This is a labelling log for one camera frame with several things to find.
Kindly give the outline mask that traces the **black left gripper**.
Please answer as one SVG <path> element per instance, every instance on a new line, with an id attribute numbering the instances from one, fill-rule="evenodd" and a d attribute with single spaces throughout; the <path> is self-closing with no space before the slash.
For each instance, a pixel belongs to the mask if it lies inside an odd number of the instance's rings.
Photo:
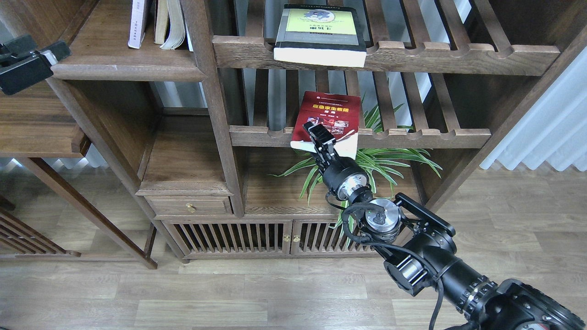
<path id="1" fill-rule="evenodd" d="M 64 40 L 43 48 L 40 54 L 33 53 L 37 46 L 31 35 L 22 35 L 0 45 L 0 87 L 4 94 L 16 94 L 51 77 L 50 65 L 71 56 Z"/>

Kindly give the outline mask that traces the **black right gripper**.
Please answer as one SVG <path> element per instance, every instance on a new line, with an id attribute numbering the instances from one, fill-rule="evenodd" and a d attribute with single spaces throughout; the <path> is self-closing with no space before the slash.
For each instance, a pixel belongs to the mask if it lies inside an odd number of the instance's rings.
<path id="1" fill-rule="evenodd" d="M 335 137 L 323 125 L 306 122 L 303 128 L 315 145 L 316 160 L 323 182 L 339 201 L 368 201 L 368 175 L 349 157 L 339 156 Z"/>

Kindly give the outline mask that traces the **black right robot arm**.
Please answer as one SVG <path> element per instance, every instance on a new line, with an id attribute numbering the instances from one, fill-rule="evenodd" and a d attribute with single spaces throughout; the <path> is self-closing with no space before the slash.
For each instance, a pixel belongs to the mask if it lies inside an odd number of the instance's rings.
<path id="1" fill-rule="evenodd" d="M 313 154 L 329 195 L 348 201 L 342 210 L 344 233 L 384 258 L 388 275 L 417 295 L 425 287 L 438 292 L 429 328 L 446 298 L 464 315 L 459 330 L 584 330 L 585 322 L 540 290 L 516 279 L 496 284 L 464 263 L 452 225 L 398 193 L 393 201 L 373 198 L 367 174 L 335 150 L 335 137 L 311 122 L 304 129 L 315 145 Z"/>

